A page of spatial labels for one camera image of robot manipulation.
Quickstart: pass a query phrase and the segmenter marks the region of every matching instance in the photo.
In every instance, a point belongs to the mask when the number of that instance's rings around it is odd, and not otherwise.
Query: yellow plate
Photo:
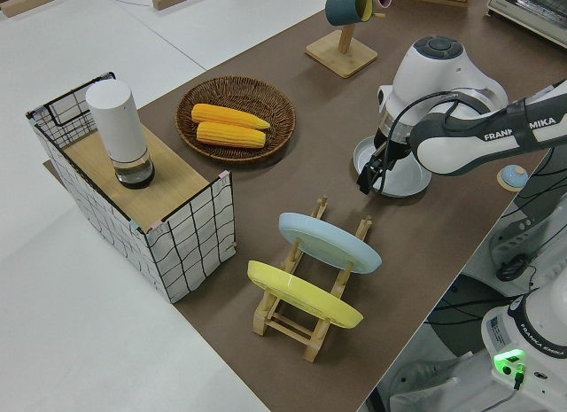
[[[251,260],[248,277],[263,290],[334,325],[354,328],[362,320],[361,313],[342,299],[279,268]]]

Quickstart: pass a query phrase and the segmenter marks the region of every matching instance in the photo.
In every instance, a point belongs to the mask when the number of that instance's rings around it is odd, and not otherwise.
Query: round woven basket
[[[252,113],[270,123],[261,149],[203,144],[197,140],[197,125],[191,119],[195,104],[227,106]],[[290,140],[295,129],[295,110],[279,90],[260,80],[226,76],[201,82],[183,96],[177,106],[175,125],[181,138],[197,152],[229,163],[252,163],[266,159]]]

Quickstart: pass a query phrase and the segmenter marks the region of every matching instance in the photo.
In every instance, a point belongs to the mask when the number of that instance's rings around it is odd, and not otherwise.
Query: yellow corn cob
[[[197,140],[204,144],[259,149],[266,144],[266,134],[252,128],[204,121],[197,127]]]
[[[195,104],[191,110],[191,119],[196,123],[212,121],[246,128],[255,128],[257,130],[269,128],[269,122],[264,121],[256,115],[227,108],[226,106],[209,104]]]

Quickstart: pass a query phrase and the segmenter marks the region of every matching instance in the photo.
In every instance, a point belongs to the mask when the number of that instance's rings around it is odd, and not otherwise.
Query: brown tabletop
[[[496,182],[499,169],[511,162],[532,169],[542,157],[538,152],[500,160],[460,177],[434,175],[427,190],[412,198],[358,191],[354,147],[376,133],[378,86],[392,83],[418,38],[446,35],[463,42],[510,100],[565,77],[564,49],[487,17],[486,2],[454,8],[394,0],[387,18],[354,30],[378,58],[349,79],[305,54],[307,45],[333,30],[320,12],[140,110],[142,122],[205,178],[213,180],[224,168],[233,172],[237,255],[175,305],[271,410],[355,411],[513,198]],[[281,160],[226,166],[179,137],[175,110],[183,94],[223,75],[261,79],[291,100],[297,125]],[[329,196],[325,220],[342,229],[354,232],[361,218],[372,217],[367,242],[384,263],[373,274],[351,276],[343,299],[364,319],[352,330],[331,327],[309,363],[297,341],[271,329],[264,338],[252,333],[262,291],[247,278],[246,265],[258,260],[279,266],[290,247],[278,232],[279,214],[309,214],[322,194]],[[336,272],[306,257],[297,275],[329,289]]]

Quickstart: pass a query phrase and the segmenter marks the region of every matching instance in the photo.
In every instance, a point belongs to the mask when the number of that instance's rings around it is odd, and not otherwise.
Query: blue plate
[[[353,263],[354,273],[372,273],[382,264],[380,255],[355,235],[314,217],[283,213],[279,229],[290,243],[334,268],[345,269]]]

